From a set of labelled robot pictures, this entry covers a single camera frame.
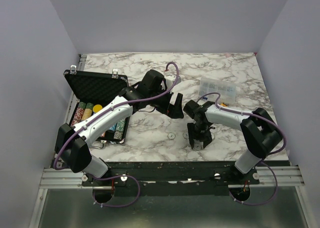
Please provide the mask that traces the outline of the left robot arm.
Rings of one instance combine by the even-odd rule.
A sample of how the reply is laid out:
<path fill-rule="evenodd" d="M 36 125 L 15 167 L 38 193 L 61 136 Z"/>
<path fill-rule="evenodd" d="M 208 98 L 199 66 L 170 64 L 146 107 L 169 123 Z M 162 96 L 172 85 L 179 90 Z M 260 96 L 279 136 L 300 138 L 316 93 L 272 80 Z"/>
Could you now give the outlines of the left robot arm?
<path fill-rule="evenodd" d="M 63 124 L 55 145 L 56 170 L 71 169 L 74 173 L 84 172 L 93 176 L 101 186 L 111 179 L 109 166 L 90 152 L 98 137 L 119 121 L 132 116 L 146 106 L 152 106 L 172 119 L 182 119 L 182 94 L 171 104 L 172 89 L 180 83 L 179 74 L 164 76 L 156 70 L 149 70 L 136 85 L 123 88 L 102 110 L 73 126 Z"/>

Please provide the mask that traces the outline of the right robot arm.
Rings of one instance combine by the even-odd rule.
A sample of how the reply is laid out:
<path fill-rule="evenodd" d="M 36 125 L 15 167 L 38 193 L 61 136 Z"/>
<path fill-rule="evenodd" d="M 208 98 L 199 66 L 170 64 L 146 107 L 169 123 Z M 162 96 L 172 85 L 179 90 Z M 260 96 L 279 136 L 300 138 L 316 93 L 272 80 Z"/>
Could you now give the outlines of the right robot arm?
<path fill-rule="evenodd" d="M 213 101 L 200 105 L 190 100 L 183 111 L 193 119 L 193 122 L 187 124 L 189 144 L 192 148 L 195 148 L 195 143 L 202 143 L 202 148 L 206 148 L 213 141 L 213 124 L 242 132 L 247 150 L 230 171 L 230 179 L 236 184 L 247 180 L 248 172 L 270 155 L 280 142 L 285 141 L 285 135 L 263 108 L 251 112 L 230 110 Z"/>

